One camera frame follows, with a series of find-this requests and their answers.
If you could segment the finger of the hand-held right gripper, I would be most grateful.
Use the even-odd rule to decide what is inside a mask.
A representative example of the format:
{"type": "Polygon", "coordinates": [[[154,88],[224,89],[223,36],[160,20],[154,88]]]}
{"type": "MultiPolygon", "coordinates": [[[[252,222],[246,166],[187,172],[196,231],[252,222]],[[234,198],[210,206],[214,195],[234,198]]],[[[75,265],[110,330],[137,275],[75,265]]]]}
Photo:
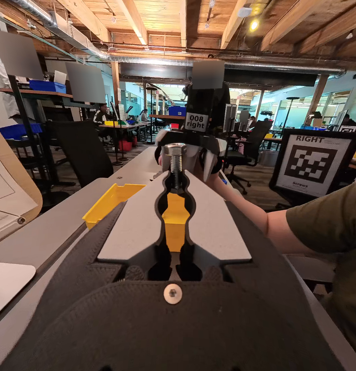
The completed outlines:
{"type": "Polygon", "coordinates": [[[155,140],[155,160],[162,167],[162,172],[170,170],[170,150],[168,146],[171,144],[171,134],[167,130],[160,130],[155,140]]]}
{"type": "Polygon", "coordinates": [[[203,182],[217,173],[226,154],[227,142],[221,138],[205,138],[203,141],[203,182]]]}

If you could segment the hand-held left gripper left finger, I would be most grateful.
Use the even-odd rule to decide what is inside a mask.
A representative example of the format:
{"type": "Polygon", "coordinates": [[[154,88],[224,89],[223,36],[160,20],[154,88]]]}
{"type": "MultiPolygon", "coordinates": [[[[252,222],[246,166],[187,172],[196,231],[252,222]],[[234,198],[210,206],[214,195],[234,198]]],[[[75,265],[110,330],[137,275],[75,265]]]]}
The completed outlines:
{"type": "Polygon", "coordinates": [[[138,266],[150,280],[170,278],[171,253],[162,218],[168,208],[170,177],[170,171],[162,173],[125,202],[98,261],[138,266]]]}

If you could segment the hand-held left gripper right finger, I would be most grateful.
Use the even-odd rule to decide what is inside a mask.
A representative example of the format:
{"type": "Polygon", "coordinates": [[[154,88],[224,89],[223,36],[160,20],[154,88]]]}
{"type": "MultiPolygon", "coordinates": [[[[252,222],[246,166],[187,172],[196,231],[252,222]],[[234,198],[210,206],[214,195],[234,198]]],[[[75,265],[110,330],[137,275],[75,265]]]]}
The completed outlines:
{"type": "Polygon", "coordinates": [[[180,250],[180,279],[201,280],[211,267],[250,263],[252,256],[226,201],[183,171],[185,240],[180,250]]]}

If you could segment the steel hex bolt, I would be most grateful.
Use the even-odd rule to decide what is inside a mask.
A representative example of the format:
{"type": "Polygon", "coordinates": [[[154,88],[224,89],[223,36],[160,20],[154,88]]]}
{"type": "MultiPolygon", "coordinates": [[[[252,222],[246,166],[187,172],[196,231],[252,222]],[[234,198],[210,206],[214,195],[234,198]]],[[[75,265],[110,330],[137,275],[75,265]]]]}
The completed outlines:
{"type": "Polygon", "coordinates": [[[170,156],[171,193],[182,194],[182,155],[170,156]]]}

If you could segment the yellow plastic bin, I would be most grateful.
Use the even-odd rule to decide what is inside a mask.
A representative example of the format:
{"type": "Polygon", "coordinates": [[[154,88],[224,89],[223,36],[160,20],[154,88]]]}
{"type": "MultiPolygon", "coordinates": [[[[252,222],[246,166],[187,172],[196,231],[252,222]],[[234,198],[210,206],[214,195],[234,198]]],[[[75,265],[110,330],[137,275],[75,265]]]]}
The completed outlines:
{"type": "MultiPolygon", "coordinates": [[[[125,184],[112,185],[107,192],[83,216],[88,230],[92,229],[120,202],[127,201],[145,185],[125,184]]],[[[162,218],[165,222],[166,243],[170,252],[180,252],[185,241],[185,223],[189,217],[184,206],[184,198],[177,194],[168,194],[168,207],[162,218]]]]}

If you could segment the person's right forearm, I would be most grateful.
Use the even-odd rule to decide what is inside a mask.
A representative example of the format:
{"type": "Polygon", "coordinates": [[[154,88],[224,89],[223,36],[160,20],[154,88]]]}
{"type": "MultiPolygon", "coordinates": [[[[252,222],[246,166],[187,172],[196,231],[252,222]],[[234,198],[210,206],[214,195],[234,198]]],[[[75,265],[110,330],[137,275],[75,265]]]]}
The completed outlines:
{"type": "Polygon", "coordinates": [[[283,254],[295,253],[292,233],[286,219],[286,210],[265,212],[260,207],[245,200],[238,192],[234,192],[221,180],[219,181],[222,197],[232,202],[249,220],[251,220],[263,234],[273,243],[276,249],[283,254]]]}

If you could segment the person's right hand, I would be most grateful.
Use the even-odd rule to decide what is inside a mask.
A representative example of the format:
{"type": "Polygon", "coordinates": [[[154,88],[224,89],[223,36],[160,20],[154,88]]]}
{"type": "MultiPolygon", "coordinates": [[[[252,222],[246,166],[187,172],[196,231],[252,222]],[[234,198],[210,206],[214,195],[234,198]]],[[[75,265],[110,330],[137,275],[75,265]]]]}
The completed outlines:
{"type": "Polygon", "coordinates": [[[201,180],[205,185],[215,191],[224,200],[229,201],[231,196],[230,188],[220,179],[218,173],[211,174],[207,181],[203,179],[203,170],[199,166],[194,169],[194,176],[201,180]]]}

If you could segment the black office chair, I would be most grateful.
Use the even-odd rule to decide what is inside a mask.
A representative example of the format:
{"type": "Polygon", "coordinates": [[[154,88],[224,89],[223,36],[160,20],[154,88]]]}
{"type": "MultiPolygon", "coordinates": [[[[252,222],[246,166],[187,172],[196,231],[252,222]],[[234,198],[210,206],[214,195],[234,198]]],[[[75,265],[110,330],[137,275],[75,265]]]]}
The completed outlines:
{"type": "Polygon", "coordinates": [[[82,188],[113,175],[112,162],[92,121],[47,121],[46,129],[59,141],[82,188]]]}
{"type": "Polygon", "coordinates": [[[240,181],[246,182],[247,186],[250,187],[251,183],[247,179],[243,179],[237,176],[235,172],[236,166],[248,166],[255,167],[259,160],[259,148],[263,142],[266,134],[272,127],[272,123],[269,120],[259,121],[256,123],[253,130],[249,133],[245,141],[240,141],[239,144],[244,146],[243,153],[235,150],[228,150],[227,156],[224,160],[224,169],[231,167],[231,172],[226,174],[227,179],[231,183],[234,181],[241,189],[243,195],[247,194],[245,187],[240,181]]]}

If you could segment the black framed marker sign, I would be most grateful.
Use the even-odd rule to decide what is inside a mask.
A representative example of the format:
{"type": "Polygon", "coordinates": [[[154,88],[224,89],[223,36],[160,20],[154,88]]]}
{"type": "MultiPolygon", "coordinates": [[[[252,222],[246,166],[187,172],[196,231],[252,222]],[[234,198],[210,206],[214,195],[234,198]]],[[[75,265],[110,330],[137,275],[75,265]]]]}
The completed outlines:
{"type": "Polygon", "coordinates": [[[269,182],[291,207],[339,189],[356,152],[356,133],[285,129],[269,182]]]}

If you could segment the wooden display board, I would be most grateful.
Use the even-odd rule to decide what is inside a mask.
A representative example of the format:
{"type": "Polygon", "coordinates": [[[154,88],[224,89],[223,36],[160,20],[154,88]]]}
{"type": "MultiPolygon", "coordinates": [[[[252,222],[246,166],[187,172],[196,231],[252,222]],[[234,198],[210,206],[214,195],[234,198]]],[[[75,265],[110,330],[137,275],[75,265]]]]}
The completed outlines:
{"type": "Polygon", "coordinates": [[[43,206],[42,195],[39,188],[36,186],[28,172],[24,169],[23,165],[18,160],[18,157],[14,154],[13,150],[7,144],[6,140],[1,135],[1,133],[0,133],[0,161],[3,163],[3,165],[11,174],[11,176],[14,178],[14,180],[38,204],[38,206],[34,210],[25,214],[25,217],[28,218],[28,221],[25,223],[25,225],[27,225],[29,222],[34,220],[39,215],[39,212],[41,211],[41,208],[43,206]]]}

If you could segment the printed instruction sheet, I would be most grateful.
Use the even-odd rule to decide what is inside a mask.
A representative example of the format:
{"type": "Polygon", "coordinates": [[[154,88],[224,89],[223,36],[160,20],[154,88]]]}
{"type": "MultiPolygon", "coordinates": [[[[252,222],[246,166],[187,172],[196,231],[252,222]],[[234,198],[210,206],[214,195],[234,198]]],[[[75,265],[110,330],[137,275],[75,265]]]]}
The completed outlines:
{"type": "Polygon", "coordinates": [[[23,227],[25,214],[37,206],[0,161],[0,240],[23,227]]]}

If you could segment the white stand base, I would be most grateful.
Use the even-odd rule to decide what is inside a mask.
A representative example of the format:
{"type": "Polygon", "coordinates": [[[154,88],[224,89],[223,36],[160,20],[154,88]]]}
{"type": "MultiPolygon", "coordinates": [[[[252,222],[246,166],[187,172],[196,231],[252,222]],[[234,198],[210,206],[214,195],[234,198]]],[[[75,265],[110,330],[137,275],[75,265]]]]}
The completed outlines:
{"type": "Polygon", "coordinates": [[[0,312],[33,279],[36,269],[31,265],[0,262],[0,312]]]}

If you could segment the black metal shelving rack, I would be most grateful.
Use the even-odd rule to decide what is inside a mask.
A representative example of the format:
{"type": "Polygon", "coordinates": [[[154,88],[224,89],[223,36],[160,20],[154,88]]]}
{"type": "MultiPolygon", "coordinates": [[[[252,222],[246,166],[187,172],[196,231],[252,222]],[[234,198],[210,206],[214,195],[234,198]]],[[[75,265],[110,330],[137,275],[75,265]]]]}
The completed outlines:
{"type": "Polygon", "coordinates": [[[23,125],[25,127],[26,134],[27,134],[27,137],[28,137],[28,141],[29,141],[30,146],[32,148],[33,157],[35,158],[35,162],[38,165],[39,174],[40,174],[42,180],[47,181],[47,184],[48,184],[49,188],[51,188],[53,185],[59,185],[59,186],[65,186],[65,187],[66,186],[75,186],[75,184],[76,184],[75,182],[60,181],[56,178],[53,179],[53,177],[51,176],[50,170],[47,169],[46,158],[43,157],[38,150],[37,142],[36,142],[36,139],[35,139],[34,134],[32,132],[31,123],[29,121],[29,118],[28,118],[28,115],[27,115],[27,112],[26,112],[26,109],[25,109],[25,105],[24,105],[24,102],[23,102],[22,95],[19,92],[19,88],[18,88],[18,85],[17,85],[17,82],[16,82],[16,78],[13,75],[8,75],[7,78],[9,79],[10,86],[11,86],[16,104],[18,106],[18,111],[20,113],[20,118],[22,119],[23,125]]]}

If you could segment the silver ventilation duct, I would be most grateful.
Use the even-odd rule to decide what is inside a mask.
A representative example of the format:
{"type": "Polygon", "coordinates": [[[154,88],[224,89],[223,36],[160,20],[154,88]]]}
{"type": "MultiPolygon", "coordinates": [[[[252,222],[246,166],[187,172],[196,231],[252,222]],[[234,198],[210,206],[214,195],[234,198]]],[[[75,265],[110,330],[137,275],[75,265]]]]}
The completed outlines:
{"type": "MultiPolygon", "coordinates": [[[[164,59],[161,55],[157,58],[140,58],[133,56],[120,56],[106,53],[96,48],[92,42],[76,28],[72,27],[65,19],[59,16],[56,12],[46,12],[33,1],[9,1],[15,6],[27,11],[32,16],[38,18],[43,23],[44,28],[52,32],[60,39],[68,42],[76,49],[82,50],[88,55],[96,57],[99,60],[106,62],[123,62],[123,63],[139,63],[164,66],[186,66],[193,67],[194,62],[203,61],[203,59],[164,59]]],[[[317,75],[334,75],[343,76],[347,73],[343,68],[328,68],[321,66],[297,66],[297,65],[282,65],[274,63],[261,63],[250,60],[224,60],[225,68],[238,70],[259,70],[259,71],[275,71],[285,73],[307,73],[317,75]]]]}

